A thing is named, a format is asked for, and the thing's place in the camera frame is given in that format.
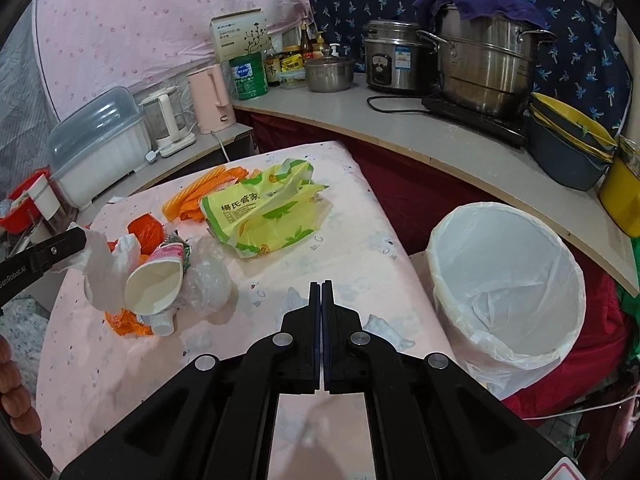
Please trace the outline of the person's hand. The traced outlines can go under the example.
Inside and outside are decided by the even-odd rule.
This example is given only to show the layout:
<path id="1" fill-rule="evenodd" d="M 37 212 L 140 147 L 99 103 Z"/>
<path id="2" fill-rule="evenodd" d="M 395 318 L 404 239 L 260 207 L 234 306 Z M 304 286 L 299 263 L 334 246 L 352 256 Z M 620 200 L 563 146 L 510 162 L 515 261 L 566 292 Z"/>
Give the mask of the person's hand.
<path id="1" fill-rule="evenodd" d="M 1 338 L 0 363 L 1 405 L 9 415 L 11 426 L 25 436 L 40 434 L 40 417 L 32 406 L 32 398 L 23 385 L 21 373 L 12 360 L 11 347 L 4 338 Z"/>

